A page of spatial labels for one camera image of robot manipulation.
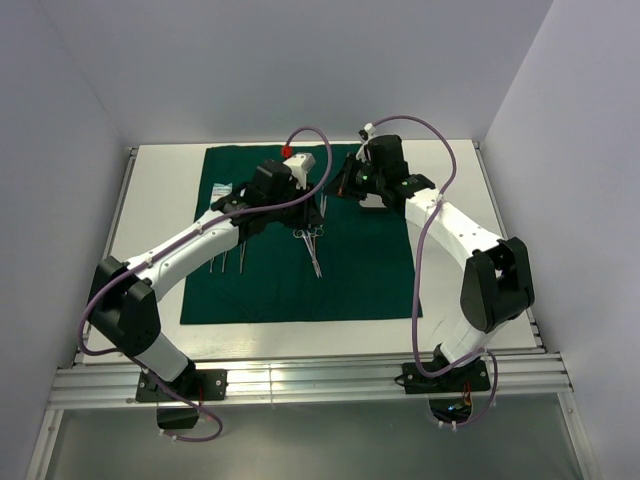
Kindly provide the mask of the steel surgical scissors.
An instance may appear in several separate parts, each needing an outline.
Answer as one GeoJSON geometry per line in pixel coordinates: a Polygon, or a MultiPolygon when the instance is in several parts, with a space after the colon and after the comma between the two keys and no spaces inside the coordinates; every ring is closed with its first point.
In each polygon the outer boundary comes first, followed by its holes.
{"type": "Polygon", "coordinates": [[[317,258],[316,240],[324,233],[321,227],[311,227],[309,229],[296,229],[293,236],[303,241],[307,252],[310,256],[311,264],[317,278],[322,277],[322,270],[317,258]]]}

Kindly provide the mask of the metal surgical kit tray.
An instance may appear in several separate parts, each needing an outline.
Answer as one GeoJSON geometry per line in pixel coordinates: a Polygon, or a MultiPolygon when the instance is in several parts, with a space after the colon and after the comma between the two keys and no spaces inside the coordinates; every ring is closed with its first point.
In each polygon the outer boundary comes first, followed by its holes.
{"type": "Polygon", "coordinates": [[[359,206],[364,211],[384,212],[387,210],[381,197],[376,194],[368,194],[364,199],[359,201],[359,206]]]}

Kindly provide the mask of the dark green surgical cloth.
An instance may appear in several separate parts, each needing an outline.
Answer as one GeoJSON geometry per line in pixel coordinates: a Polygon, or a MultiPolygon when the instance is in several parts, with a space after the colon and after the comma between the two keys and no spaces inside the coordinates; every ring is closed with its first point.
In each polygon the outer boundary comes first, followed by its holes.
{"type": "Polygon", "coordinates": [[[413,252],[395,213],[364,211],[354,200],[327,200],[324,235],[317,242],[317,278],[302,240],[279,223],[190,274],[180,322],[216,325],[407,318],[412,310],[413,252]]]}

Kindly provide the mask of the curved tip steel tweezers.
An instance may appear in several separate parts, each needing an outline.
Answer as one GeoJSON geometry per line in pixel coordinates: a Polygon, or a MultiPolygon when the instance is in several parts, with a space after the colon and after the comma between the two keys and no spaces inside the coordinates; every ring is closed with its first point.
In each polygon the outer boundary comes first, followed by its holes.
{"type": "Polygon", "coordinates": [[[248,242],[243,242],[240,246],[239,246],[239,274],[243,274],[244,273],[244,265],[245,265],[245,259],[246,259],[246,251],[247,251],[247,244],[248,242]]]}

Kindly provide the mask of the white gauze packet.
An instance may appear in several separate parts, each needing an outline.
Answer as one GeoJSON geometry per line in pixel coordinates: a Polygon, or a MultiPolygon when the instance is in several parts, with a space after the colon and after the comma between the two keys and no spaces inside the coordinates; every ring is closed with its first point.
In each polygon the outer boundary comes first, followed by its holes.
{"type": "Polygon", "coordinates": [[[214,183],[211,189],[210,205],[213,206],[220,199],[230,195],[233,192],[233,184],[214,183]]]}

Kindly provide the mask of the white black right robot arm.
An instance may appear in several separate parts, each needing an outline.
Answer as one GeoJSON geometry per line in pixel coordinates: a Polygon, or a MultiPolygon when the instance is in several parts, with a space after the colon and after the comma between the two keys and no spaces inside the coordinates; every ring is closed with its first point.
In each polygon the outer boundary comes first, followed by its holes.
{"type": "Polygon", "coordinates": [[[485,354],[496,332],[533,304],[527,247],[516,237],[503,239],[485,229],[446,201],[443,189],[411,173],[399,136],[361,135],[362,146],[346,157],[326,193],[353,200],[378,196],[387,209],[420,228],[421,240],[435,239],[463,271],[460,319],[431,362],[414,360],[422,377],[439,379],[485,354]]]}

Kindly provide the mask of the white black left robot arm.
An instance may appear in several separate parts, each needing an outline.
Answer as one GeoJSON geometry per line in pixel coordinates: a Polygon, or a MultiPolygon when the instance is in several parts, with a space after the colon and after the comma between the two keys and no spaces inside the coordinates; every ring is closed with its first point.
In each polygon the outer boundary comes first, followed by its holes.
{"type": "Polygon", "coordinates": [[[206,261],[222,256],[278,222],[291,229],[319,225],[308,176],[310,153],[258,165],[253,177],[214,187],[209,208],[161,245],[121,262],[112,256],[96,268],[87,320],[117,351],[140,362],[181,397],[196,390],[194,362],[161,331],[159,301],[206,261]]]}

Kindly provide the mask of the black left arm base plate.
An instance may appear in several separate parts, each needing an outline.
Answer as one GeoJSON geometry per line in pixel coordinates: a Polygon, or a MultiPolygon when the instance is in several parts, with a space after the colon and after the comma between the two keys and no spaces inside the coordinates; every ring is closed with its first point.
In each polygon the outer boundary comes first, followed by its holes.
{"type": "MultiPolygon", "coordinates": [[[[227,371],[224,369],[194,369],[166,382],[172,392],[190,401],[222,401],[226,395],[227,371]]],[[[135,394],[138,403],[171,402],[174,398],[162,390],[157,382],[141,372],[135,394]]]]}

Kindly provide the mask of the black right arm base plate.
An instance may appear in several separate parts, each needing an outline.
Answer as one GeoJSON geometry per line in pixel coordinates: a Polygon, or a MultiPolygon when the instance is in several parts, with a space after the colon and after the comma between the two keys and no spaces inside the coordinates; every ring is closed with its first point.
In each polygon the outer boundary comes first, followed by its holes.
{"type": "Polygon", "coordinates": [[[434,378],[422,375],[414,363],[403,363],[394,383],[402,387],[407,395],[473,393],[491,389],[486,364],[480,359],[434,378]]]}

